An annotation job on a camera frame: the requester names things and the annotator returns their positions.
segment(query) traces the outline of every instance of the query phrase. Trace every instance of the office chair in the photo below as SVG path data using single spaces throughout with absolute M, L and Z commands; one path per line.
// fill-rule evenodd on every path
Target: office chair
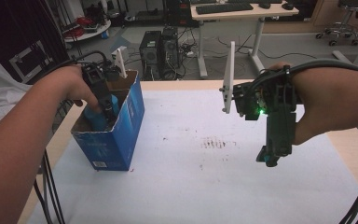
M 354 39 L 352 40 L 351 44 L 356 46 L 358 45 L 357 28 L 349 25 L 349 20 L 353 12 L 356 14 L 356 19 L 358 18 L 358 0 L 338 0 L 338 7 L 342 7 L 347 11 L 344 19 L 341 22 L 334 23 L 331 27 L 325 28 L 322 33 L 316 35 L 316 38 L 320 39 L 324 34 L 336 34 L 336 39 L 329 42 L 330 46 L 335 46 L 341 35 L 343 35 L 345 38 L 349 38 L 354 35 Z

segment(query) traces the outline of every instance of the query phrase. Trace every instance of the computer tower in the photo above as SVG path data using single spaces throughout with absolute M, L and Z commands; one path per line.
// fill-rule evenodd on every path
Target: computer tower
M 165 68 L 179 68 L 178 28 L 165 27 L 161 35 Z
M 167 1 L 167 23 L 170 26 L 199 27 L 199 22 L 191 17 L 189 0 Z
M 139 47 L 143 80 L 158 80 L 163 78 L 164 61 L 161 31 L 146 31 Z

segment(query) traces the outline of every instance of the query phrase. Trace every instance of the floor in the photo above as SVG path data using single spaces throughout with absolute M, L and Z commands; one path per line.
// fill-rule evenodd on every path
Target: floor
M 145 31 L 163 30 L 163 26 L 128 26 L 110 27 L 109 36 L 101 39 L 95 36 L 90 39 L 68 45 L 69 55 L 86 54 L 93 50 L 99 50 L 111 59 L 111 53 L 120 46 L 127 47 L 129 58 L 125 63 L 126 69 L 143 71 L 140 60 L 139 46 Z M 180 51 L 186 56 L 183 58 L 183 66 L 176 70 L 176 76 L 166 76 L 165 79 L 196 80 L 200 79 L 197 64 L 197 50 L 199 42 L 198 29 L 179 28 Z M 313 59 L 335 59 L 333 50 L 339 50 L 350 61 L 354 61 L 358 54 L 358 46 L 352 46 L 350 39 L 341 39 L 334 47 L 328 46 L 331 36 L 316 39 L 316 34 L 289 34 L 274 35 L 265 34 L 261 39 L 259 57 L 265 67 L 277 62 L 285 61 L 293 65 L 308 62 Z M 225 72 L 228 43 L 235 41 L 237 53 L 235 57 L 235 79 L 255 78 L 258 72 L 248 57 L 248 48 L 252 46 L 253 35 L 222 35 L 216 34 L 203 38 L 205 63 L 208 77 L 204 79 L 223 79 Z M 101 56 L 94 54 L 86 58 L 88 61 L 98 62 Z

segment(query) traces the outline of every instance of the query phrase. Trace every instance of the cardboard box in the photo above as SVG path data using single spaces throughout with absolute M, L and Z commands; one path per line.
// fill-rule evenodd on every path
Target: cardboard box
M 127 71 L 127 78 L 109 82 L 109 90 L 118 98 L 120 112 L 112 130 L 93 132 L 83 113 L 71 134 L 95 170 L 128 171 L 145 113 L 138 72 Z

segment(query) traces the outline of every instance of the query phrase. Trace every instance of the chair wheel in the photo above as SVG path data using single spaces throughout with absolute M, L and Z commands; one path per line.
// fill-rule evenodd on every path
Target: chair wheel
M 328 45 L 329 45 L 329 46 L 335 46 L 336 43 L 337 43 L 336 40 L 330 40 L 330 42 L 328 42 Z
M 358 40 L 352 40 L 351 44 L 354 45 L 354 46 L 357 46 L 358 45 Z

